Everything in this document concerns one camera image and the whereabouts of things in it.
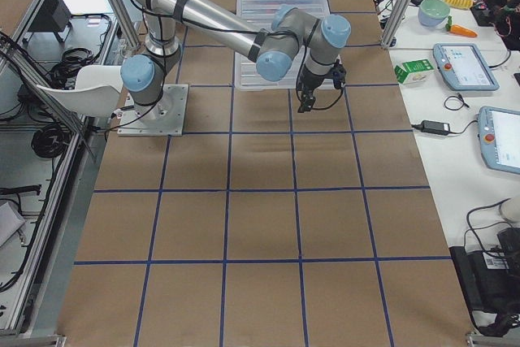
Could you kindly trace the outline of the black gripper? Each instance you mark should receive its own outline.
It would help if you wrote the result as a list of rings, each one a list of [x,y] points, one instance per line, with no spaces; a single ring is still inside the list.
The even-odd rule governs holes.
[[[326,75],[317,75],[308,68],[302,68],[297,78],[296,91],[301,93],[297,95],[300,106],[297,109],[298,113],[310,112],[314,108],[316,98],[313,96],[314,91],[320,87]]]

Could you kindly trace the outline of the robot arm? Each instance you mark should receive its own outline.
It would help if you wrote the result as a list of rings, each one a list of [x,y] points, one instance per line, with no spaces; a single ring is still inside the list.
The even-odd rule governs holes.
[[[345,90],[346,70],[339,54],[349,38],[351,26],[340,15],[319,19],[297,7],[282,6],[271,29],[251,24],[209,0],[132,0],[148,17],[148,51],[161,57],[179,54],[176,35],[167,24],[183,24],[197,29],[227,48],[244,55],[256,65],[258,74],[272,82],[282,80],[299,52],[295,90],[299,112],[316,110],[314,91],[325,80],[335,89]]]

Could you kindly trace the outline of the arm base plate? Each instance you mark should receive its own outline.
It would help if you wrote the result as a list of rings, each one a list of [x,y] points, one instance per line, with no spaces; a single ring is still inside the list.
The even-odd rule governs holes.
[[[184,130],[184,117],[189,95],[189,86],[164,85],[162,99],[148,112],[149,107],[136,105],[127,93],[125,106],[133,106],[124,111],[116,131],[122,137],[180,137]]]

